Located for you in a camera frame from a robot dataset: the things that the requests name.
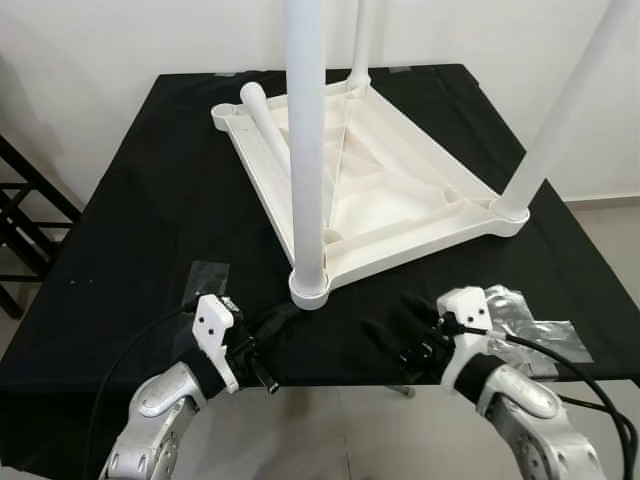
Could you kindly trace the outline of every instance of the white wall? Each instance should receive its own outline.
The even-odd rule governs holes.
[[[466,64],[525,145],[607,4],[382,3],[375,64]],[[328,64],[345,66],[355,2],[327,6]],[[283,0],[3,0],[0,131],[81,205],[158,74],[283,64]],[[640,193],[638,85],[635,28],[553,172],[562,195]]]

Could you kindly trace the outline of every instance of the white pipe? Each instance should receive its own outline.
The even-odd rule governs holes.
[[[356,25],[356,41],[353,49],[353,66],[347,79],[349,90],[369,85],[369,51],[373,39],[376,0],[358,1],[358,23]]]
[[[322,175],[324,151],[324,2],[287,0],[287,94],[291,149],[293,301],[320,308],[328,296],[324,271]]]
[[[240,99],[249,109],[253,121],[256,122],[258,130],[260,130],[262,137],[276,157],[280,169],[286,175],[287,179],[289,179],[291,175],[289,167],[289,145],[287,145],[286,140],[282,136],[282,132],[278,128],[278,125],[276,125],[269,105],[267,104],[267,96],[264,94],[264,90],[260,84],[256,82],[246,83],[240,89]]]
[[[502,196],[493,203],[496,214],[512,221],[526,218],[529,203],[551,167],[562,157],[582,107],[593,95],[599,74],[606,71],[607,60],[616,53],[637,11],[637,0],[611,0],[529,153],[522,159]]]

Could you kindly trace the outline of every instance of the black tablecloth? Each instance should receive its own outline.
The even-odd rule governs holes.
[[[376,69],[372,78],[502,191],[524,150],[463,66]],[[71,478],[91,393],[131,335],[179,304],[192,262],[229,264],[227,294],[246,318],[288,300],[290,266],[231,141],[209,116],[212,105],[238,103],[247,81],[259,81],[269,96],[285,88],[282,72],[156,81],[0,363],[3,464]],[[513,238],[472,240],[338,289],[326,307],[286,331],[268,366],[284,385],[400,383],[397,366],[360,333],[359,322],[375,318],[393,330],[403,291],[436,298],[454,287],[499,283],[522,290],[536,318],[573,321],[594,376],[637,376],[640,313],[632,300],[548,183],[531,213]],[[130,392],[175,361],[175,338],[187,323],[159,327],[116,373],[121,396],[110,397],[114,416],[101,455],[122,426]],[[63,446],[61,438],[75,443]]]

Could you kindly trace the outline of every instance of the table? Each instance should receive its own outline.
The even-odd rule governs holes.
[[[327,79],[346,74],[329,71]],[[382,68],[371,76],[381,94],[502,191],[524,149],[464,66]],[[229,265],[227,294],[247,318],[287,301],[290,266],[228,136],[209,117],[213,105],[238,103],[248,81],[259,81],[268,96],[285,88],[283,72],[155,82],[0,363],[3,465],[78,478],[105,370],[131,335],[179,304],[193,261]],[[640,312],[548,183],[531,213],[513,238],[478,238],[335,291],[326,307],[286,331],[268,366],[283,385],[402,383],[360,321],[397,330],[404,291],[435,298],[500,283],[522,290],[536,318],[572,320],[594,358],[586,365],[591,374],[639,378]],[[126,421],[131,393],[175,361],[188,323],[160,326],[116,373],[98,457]],[[573,377],[561,370],[560,379]]]

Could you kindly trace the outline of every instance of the black cable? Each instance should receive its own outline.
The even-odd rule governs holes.
[[[464,326],[462,327],[464,332],[473,333],[475,335],[487,335],[487,332],[488,332],[487,330],[482,328],[472,328],[472,327],[464,327]],[[598,398],[604,404],[604,408],[606,409],[607,413],[611,415],[613,423],[618,432],[618,436],[620,437],[620,443],[622,444],[622,460],[624,464],[624,475],[622,478],[624,480],[633,480],[633,457],[631,455],[631,446],[627,441],[627,432],[625,431],[621,414],[620,412],[618,412],[618,410],[616,409],[615,405],[613,404],[609,396],[604,392],[604,390],[602,390],[602,388],[600,388],[600,385],[596,383],[596,381],[591,377],[591,375],[585,372],[581,367],[578,367],[578,365],[567,360],[562,355],[554,352],[553,350],[547,347],[538,345],[535,342],[531,342],[524,338],[520,338],[514,335],[508,335],[508,334],[504,336],[504,339],[508,342],[522,345],[524,347],[543,353],[550,358],[553,358],[555,361],[561,363],[562,365],[567,367],[569,370],[571,370],[574,374],[576,374],[578,377],[580,377],[591,388],[591,390],[593,390],[593,392],[598,396]]]
[[[89,429],[87,431],[87,444],[85,446],[84,464],[82,468],[82,472],[83,472],[82,478],[84,480],[90,480],[89,474],[91,471],[91,461],[93,457],[93,444],[95,441],[96,429],[97,429],[98,420],[100,417],[100,410],[102,409],[103,397],[105,395],[107,385],[109,384],[109,380],[111,380],[111,377],[113,376],[113,373],[115,372],[116,368],[118,368],[118,365],[120,365],[120,362],[122,361],[122,359],[124,359],[127,353],[129,353],[129,351],[133,347],[135,347],[137,343],[142,338],[144,338],[144,336],[147,335],[151,330],[153,330],[155,327],[157,327],[161,323],[172,319],[176,315],[179,315],[183,312],[194,309],[196,305],[197,305],[197,299],[185,305],[181,305],[180,307],[173,308],[167,311],[166,313],[164,313],[163,315],[159,316],[155,320],[153,320],[151,323],[149,323],[149,325],[147,325],[142,330],[140,330],[140,332],[138,332],[138,334],[131,339],[131,342],[129,342],[129,344],[125,347],[122,353],[118,355],[116,360],[113,362],[113,364],[105,374],[104,378],[102,379],[102,383],[98,388],[98,393],[96,393],[96,398],[93,401],[93,409],[91,410],[91,418],[89,420]]]
[[[592,410],[598,410],[599,412],[609,413],[609,411],[605,408],[604,405],[587,402],[586,400],[580,400],[578,398],[567,397],[566,395],[558,395],[558,396],[564,403],[570,403],[571,405],[576,405],[578,407],[590,408]],[[635,467],[636,457],[638,455],[638,431],[636,430],[636,427],[633,425],[631,420],[629,420],[629,418],[625,414],[618,411],[618,415],[620,415],[620,418],[622,419],[622,423],[624,423],[624,426],[627,427],[627,434],[629,435],[629,438],[628,438],[629,448],[631,448],[631,454],[633,456],[632,463],[633,463],[633,466]]]

